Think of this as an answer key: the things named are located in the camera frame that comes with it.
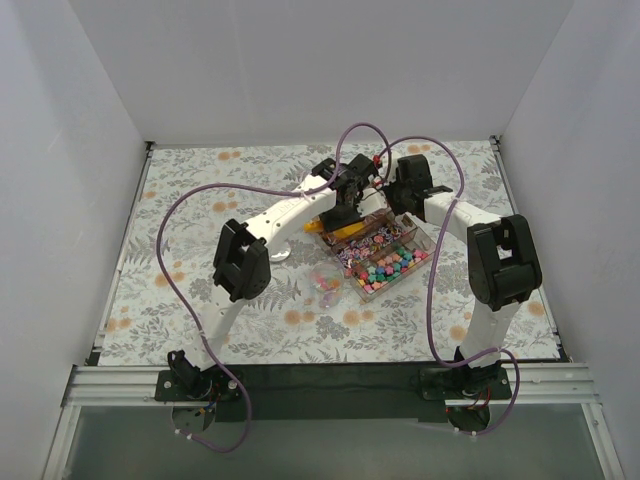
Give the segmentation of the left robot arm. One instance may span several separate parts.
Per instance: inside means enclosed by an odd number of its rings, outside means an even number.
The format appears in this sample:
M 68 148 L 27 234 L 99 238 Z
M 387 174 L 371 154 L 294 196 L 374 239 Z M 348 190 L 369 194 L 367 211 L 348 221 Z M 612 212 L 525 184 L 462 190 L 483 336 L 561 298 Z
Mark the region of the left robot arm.
M 171 205 L 160 223 L 155 252 L 161 273 L 195 324 L 201 347 L 190 353 L 179 350 L 168 354 L 169 369 L 188 398 L 200 400 L 211 391 L 219 393 L 228 381 L 241 393 L 246 392 L 241 380 L 218 359 L 217 351 L 241 309 L 270 283 L 270 254 L 314 217 L 328 231 L 360 221 L 364 217 L 359 210 L 364 190 L 378 173 L 376 162 L 362 154 L 347 164 L 337 158 L 326 159 L 292 191 L 212 183 L 194 188 Z M 203 321 L 165 266 L 163 236 L 172 214 L 183 202 L 205 190 L 222 188 L 278 196 L 281 200 L 244 222 L 231 219 L 222 226 L 213 259 L 213 313 Z

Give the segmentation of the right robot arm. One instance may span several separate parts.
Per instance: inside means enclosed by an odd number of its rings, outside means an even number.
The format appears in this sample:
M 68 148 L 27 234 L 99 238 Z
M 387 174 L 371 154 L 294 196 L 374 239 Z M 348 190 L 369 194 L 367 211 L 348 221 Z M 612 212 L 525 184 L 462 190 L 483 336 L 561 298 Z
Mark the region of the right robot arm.
M 454 358 L 438 358 L 438 368 L 422 373 L 426 391 L 475 397 L 506 376 L 501 357 L 509 326 L 520 306 L 542 283 L 542 272 L 526 218 L 499 216 L 464 200 L 461 189 L 435 185 L 422 154 L 402 157 L 389 167 L 383 192 L 392 211 L 408 213 L 439 227 L 432 259 L 444 237 L 453 235 L 467 248 L 467 272 L 475 297 L 466 336 Z

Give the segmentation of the clear plastic jar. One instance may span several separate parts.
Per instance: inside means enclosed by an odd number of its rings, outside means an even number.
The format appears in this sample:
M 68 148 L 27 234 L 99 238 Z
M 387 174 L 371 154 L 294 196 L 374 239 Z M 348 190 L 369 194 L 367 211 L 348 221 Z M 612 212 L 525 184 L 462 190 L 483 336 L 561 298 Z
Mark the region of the clear plastic jar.
M 310 273 L 310 284 L 314 298 L 320 308 L 329 309 L 338 305 L 343 295 L 344 276 L 331 263 L 317 264 Z

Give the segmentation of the clear compartment candy box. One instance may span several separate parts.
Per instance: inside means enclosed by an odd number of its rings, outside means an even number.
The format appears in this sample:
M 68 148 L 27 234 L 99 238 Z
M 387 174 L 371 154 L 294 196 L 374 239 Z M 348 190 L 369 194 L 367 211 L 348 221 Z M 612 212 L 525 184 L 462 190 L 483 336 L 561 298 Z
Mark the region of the clear compartment candy box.
M 322 231 L 318 219 L 305 231 L 316 236 L 350 286 L 370 302 L 430 262 L 435 241 L 409 215 L 395 215 L 371 195 L 365 205 L 378 209 L 334 232 Z

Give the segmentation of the yellow plastic scoop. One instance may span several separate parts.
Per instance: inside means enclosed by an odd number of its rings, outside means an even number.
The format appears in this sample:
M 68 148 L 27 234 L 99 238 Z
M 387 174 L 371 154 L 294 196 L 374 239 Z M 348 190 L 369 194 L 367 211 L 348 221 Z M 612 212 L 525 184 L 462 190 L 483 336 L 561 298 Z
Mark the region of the yellow plastic scoop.
M 305 233 L 310 233 L 310 234 L 324 233 L 337 240 L 343 240 L 357 234 L 358 232 L 362 231 L 365 227 L 366 227 L 366 223 L 364 221 L 360 221 L 350 225 L 343 226 L 336 230 L 329 231 L 324 228 L 324 224 L 322 223 L 321 220 L 316 219 L 316 220 L 312 220 L 310 222 L 305 223 L 303 226 L 303 231 Z

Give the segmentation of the silver round jar lid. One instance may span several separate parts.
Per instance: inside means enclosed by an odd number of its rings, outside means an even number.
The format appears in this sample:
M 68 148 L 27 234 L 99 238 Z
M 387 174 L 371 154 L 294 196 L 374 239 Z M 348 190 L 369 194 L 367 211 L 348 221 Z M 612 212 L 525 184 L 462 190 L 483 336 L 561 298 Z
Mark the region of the silver round jar lid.
M 271 253 L 270 260 L 274 263 L 283 262 L 291 255 L 291 251 L 291 245 L 285 241 Z

